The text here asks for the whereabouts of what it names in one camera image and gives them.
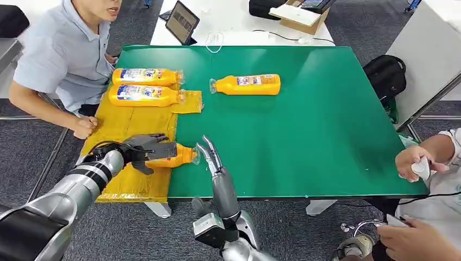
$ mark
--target person's arm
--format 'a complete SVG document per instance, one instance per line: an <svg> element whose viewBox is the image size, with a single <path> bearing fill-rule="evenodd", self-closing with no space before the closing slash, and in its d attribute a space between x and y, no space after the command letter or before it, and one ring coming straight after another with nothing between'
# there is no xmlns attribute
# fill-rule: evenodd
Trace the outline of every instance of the person's arm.
<svg viewBox="0 0 461 261"><path fill-rule="evenodd" d="M26 38L24 55L10 86L12 104L40 119L69 128L74 136L86 139L97 125L94 117L78 117L48 104L38 92L56 92L68 70L68 59L56 39L30 35Z"/></svg>
<svg viewBox="0 0 461 261"><path fill-rule="evenodd" d="M44 101L37 91L24 87L14 80L10 86L9 99L14 106L26 113L73 130L74 136L80 139L86 139L97 125L96 118L84 117L80 119L75 115L62 111Z"/></svg>
<svg viewBox="0 0 461 261"><path fill-rule="evenodd" d="M435 171L445 171L444 163L450 161L459 147L452 136L437 134L423 141L419 146L412 146L401 151L395 157L395 165L400 176L410 182L418 181L419 176L412 171L412 164L419 162L421 157L427 157L430 168Z"/></svg>
<svg viewBox="0 0 461 261"><path fill-rule="evenodd" d="M379 226L381 242L393 260L461 261L461 251L434 227L405 217L411 227Z"/></svg>
<svg viewBox="0 0 461 261"><path fill-rule="evenodd" d="M111 64L114 64L116 61L117 61L117 57L112 57L110 54L108 53L104 53L104 56L106 58L106 60L108 62L110 62Z"/></svg>
<svg viewBox="0 0 461 261"><path fill-rule="evenodd" d="M454 144L447 135L434 135L423 141L419 146L429 152L435 162L446 163L454 156Z"/></svg>

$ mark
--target black backpack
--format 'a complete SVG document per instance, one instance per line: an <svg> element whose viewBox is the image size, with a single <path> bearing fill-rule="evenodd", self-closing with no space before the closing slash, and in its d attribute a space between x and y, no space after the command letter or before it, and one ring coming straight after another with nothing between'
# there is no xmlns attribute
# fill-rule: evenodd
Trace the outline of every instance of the black backpack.
<svg viewBox="0 0 461 261"><path fill-rule="evenodd" d="M395 56L380 55L363 66L363 70L383 105L407 87L405 63Z"/></svg>
<svg viewBox="0 0 461 261"><path fill-rule="evenodd" d="M0 38L16 38L27 27L29 20L19 7L0 4Z"/></svg>

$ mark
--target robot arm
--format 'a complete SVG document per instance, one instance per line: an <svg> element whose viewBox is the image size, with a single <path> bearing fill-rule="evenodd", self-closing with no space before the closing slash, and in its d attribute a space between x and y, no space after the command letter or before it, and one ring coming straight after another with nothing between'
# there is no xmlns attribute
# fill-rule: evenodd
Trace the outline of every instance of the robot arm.
<svg viewBox="0 0 461 261"><path fill-rule="evenodd" d="M197 144L208 163L213 184L213 204L217 213L211 212L200 198L192 200L199 219L194 222L194 237L206 245L219 248L225 261L276 261L260 250L260 242L253 219L240 210L232 177L222 165L213 143L203 136L208 147Z"/></svg>
<svg viewBox="0 0 461 261"><path fill-rule="evenodd" d="M146 160L175 156L174 143L159 143L166 139L165 134L141 134L123 143L98 144L51 191L0 213L0 259L60 260L77 221L128 163L152 173Z"/></svg>

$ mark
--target green tabletop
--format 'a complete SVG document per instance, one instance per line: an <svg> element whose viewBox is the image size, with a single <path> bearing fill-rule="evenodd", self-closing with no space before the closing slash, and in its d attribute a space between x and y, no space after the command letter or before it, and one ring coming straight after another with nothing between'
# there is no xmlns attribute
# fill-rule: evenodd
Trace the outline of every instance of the green tabletop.
<svg viewBox="0 0 461 261"><path fill-rule="evenodd" d="M200 114L178 117L177 142L214 142L239 197L342 197L427 193L400 179L403 149L349 47L126 47L118 67L182 69L183 88L202 90ZM209 92L210 78L276 73L277 96ZM211 196L204 160L173 170L169 198Z"/></svg>

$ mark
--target white controller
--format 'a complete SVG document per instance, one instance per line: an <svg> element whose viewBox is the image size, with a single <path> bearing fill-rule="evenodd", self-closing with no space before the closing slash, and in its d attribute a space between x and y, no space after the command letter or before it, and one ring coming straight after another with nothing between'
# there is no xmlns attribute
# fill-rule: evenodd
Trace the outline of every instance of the white controller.
<svg viewBox="0 0 461 261"><path fill-rule="evenodd" d="M426 181L431 175L431 170L429 169L429 160L427 157L422 157L418 163L412 164L413 172L420 176L424 181Z"/></svg>
<svg viewBox="0 0 461 261"><path fill-rule="evenodd" d="M395 216L387 214L386 219L388 220L388 225L390 225L390 226L410 227L406 223L404 223L402 220L396 218Z"/></svg>

